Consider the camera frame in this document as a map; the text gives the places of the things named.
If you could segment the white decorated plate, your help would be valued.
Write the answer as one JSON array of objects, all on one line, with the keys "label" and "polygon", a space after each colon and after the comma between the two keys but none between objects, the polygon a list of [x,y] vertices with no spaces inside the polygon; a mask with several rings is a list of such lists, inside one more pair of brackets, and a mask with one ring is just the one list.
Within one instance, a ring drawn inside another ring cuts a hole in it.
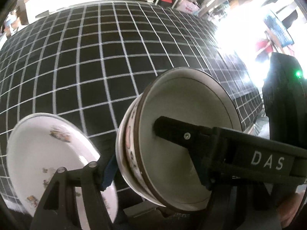
[{"label": "white decorated plate", "polygon": [[[7,144],[9,176],[17,197],[32,219],[58,168],[81,169],[100,157],[93,143],[75,125],[48,113],[35,113],[19,121]],[[76,187],[75,193],[81,229],[90,229],[81,188]],[[113,223],[118,211],[114,183],[101,195]]]}]

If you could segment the pink bag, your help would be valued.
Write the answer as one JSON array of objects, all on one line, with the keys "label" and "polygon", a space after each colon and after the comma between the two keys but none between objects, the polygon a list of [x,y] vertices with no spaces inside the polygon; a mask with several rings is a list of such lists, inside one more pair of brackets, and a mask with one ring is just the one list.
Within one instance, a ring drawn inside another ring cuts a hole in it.
[{"label": "pink bag", "polygon": [[179,3],[179,5],[176,7],[176,10],[185,12],[187,14],[194,14],[198,12],[199,7],[192,2],[189,2],[187,0],[182,0]]}]

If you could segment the black white grid tablecloth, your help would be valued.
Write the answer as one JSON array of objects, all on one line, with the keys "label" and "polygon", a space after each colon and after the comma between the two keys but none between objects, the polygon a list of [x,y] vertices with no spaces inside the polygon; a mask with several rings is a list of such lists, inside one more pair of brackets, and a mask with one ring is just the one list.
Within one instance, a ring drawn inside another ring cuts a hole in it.
[{"label": "black white grid tablecloth", "polygon": [[224,50],[216,26],[144,3],[78,6],[42,18],[1,49],[1,196],[24,211],[6,168],[7,140],[22,118],[52,113],[101,149],[137,95],[174,67],[200,69],[232,98],[243,129],[262,109],[245,64]]}]

